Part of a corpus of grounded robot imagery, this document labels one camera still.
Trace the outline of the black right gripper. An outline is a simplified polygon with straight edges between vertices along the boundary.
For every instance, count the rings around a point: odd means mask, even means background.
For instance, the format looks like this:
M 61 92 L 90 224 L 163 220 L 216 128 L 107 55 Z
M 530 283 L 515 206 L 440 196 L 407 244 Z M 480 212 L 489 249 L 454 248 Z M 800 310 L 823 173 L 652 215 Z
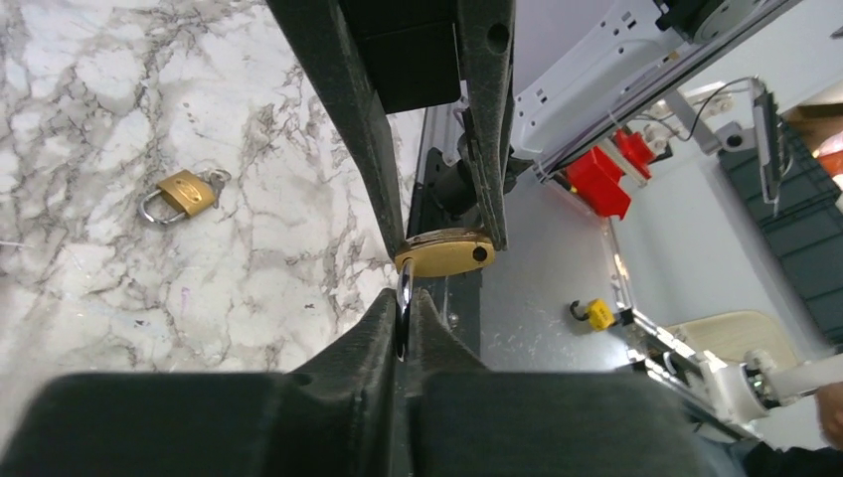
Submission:
M 386 113 L 460 98 L 457 15 L 460 71 L 469 100 L 463 114 L 463 160 L 485 232 L 495 249 L 504 250 L 515 3 L 348 0 L 267 5 L 360 172 L 390 257 L 404 244 L 405 231 Z

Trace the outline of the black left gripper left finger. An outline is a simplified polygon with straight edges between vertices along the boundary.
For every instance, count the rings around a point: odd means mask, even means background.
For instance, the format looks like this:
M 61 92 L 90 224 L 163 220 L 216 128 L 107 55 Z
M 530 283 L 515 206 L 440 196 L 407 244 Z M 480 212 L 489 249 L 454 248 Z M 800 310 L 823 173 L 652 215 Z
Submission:
M 88 373 L 49 381 L 5 476 L 386 476 L 397 299 L 290 373 Z

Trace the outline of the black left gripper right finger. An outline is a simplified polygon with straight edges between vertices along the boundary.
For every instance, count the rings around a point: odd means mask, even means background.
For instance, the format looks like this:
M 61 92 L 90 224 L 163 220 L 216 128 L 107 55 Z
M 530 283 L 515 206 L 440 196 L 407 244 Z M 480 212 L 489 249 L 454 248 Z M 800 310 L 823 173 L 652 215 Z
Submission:
M 699 476 L 680 401 L 633 373 L 486 368 L 418 289 L 407 312 L 417 476 Z

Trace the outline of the small brass padlock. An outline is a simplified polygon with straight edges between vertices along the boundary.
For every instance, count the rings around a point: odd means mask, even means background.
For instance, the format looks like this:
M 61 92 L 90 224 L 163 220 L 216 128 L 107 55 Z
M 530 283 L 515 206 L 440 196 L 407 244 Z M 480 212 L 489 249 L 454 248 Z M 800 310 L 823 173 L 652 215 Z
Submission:
M 491 264 L 495 257 L 491 238 L 480 230 L 451 228 L 406 240 L 394 258 L 398 272 L 394 345 L 400 362 L 404 362 L 409 353 L 414 280 L 475 271 Z

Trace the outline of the brass padlock with key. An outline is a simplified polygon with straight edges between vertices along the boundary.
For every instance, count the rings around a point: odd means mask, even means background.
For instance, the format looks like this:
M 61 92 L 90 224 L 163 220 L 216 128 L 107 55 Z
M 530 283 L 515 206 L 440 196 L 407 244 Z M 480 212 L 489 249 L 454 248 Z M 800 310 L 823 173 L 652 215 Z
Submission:
M 162 227 L 191 219 L 209 208 L 217 208 L 222 192 L 232 178 L 224 169 L 206 169 L 198 173 L 187 169 L 179 171 L 159 181 L 154 190 L 142 197 L 137 213 L 148 223 Z M 150 213 L 147 206 L 156 198 L 161 198 L 175 214 L 160 218 Z

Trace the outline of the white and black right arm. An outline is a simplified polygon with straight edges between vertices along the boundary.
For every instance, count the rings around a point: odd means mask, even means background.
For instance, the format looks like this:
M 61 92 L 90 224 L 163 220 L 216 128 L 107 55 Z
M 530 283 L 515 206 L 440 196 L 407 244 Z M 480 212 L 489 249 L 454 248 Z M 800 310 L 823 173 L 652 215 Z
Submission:
M 272 1 L 269 10 L 365 184 L 389 256 L 406 242 L 388 116 L 469 100 L 469 202 L 507 244 L 504 177 L 580 138 L 637 77 L 673 53 L 730 43 L 760 1 L 615 1 L 521 91 L 512 1 Z

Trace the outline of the person's hand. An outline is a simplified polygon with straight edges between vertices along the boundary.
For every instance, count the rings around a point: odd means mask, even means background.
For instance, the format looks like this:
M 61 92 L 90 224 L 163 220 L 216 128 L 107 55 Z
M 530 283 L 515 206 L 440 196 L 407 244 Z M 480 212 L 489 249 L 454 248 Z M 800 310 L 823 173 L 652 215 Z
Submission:
M 815 393 L 817 415 L 825 440 L 841 450 L 843 385 L 835 383 L 819 388 Z

